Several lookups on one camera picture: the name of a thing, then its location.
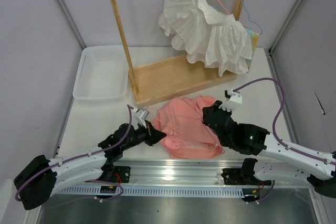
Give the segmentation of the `pink skirt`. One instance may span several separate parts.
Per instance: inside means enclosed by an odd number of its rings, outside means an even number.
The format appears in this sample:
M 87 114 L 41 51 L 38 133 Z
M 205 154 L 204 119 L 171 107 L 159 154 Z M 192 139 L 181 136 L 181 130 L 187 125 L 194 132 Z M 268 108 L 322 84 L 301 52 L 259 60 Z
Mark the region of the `pink skirt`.
M 170 111 L 188 110 L 189 113 L 199 113 L 203 118 L 202 108 L 211 106 L 216 99 L 210 96 L 196 98 L 174 98 L 161 108 Z M 175 134 L 153 120 L 153 126 L 167 134 L 160 140 L 163 148 L 173 159 L 214 159 L 224 153 L 217 136 L 203 123 L 186 134 Z

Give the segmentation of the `pink wire hanger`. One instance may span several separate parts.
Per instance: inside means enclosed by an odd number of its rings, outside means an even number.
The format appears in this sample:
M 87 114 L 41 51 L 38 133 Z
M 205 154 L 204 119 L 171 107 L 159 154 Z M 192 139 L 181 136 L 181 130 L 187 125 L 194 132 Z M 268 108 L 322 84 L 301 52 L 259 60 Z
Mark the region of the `pink wire hanger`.
M 199 113 L 189 113 L 188 110 L 170 111 L 164 108 L 147 108 L 154 121 L 161 126 L 166 127 L 171 132 L 177 134 L 186 134 L 194 128 L 202 125 L 202 117 Z

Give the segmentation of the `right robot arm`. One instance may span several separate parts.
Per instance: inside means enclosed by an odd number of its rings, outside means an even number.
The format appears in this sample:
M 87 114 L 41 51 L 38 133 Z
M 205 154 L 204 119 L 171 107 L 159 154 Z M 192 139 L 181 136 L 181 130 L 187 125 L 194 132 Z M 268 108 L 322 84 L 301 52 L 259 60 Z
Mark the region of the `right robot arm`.
M 280 140 L 267 129 L 237 123 L 221 101 L 202 109 L 202 122 L 217 136 L 221 146 L 250 156 L 244 160 L 240 179 L 297 182 L 303 180 L 315 192 L 335 198 L 335 153 L 324 153 Z

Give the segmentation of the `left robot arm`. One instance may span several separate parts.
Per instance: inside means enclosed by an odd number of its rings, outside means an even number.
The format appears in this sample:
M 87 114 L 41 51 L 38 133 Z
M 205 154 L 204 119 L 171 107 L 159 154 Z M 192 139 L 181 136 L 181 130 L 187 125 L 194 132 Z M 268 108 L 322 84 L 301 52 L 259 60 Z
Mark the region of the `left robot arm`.
M 50 159 L 36 156 L 14 179 L 15 200 L 24 209 L 32 210 L 56 192 L 78 183 L 111 182 L 114 163 L 122 158 L 124 151 L 142 143 L 153 146 L 165 137 L 166 133 L 155 129 L 149 121 L 138 128 L 125 123 L 98 146 L 77 156 Z

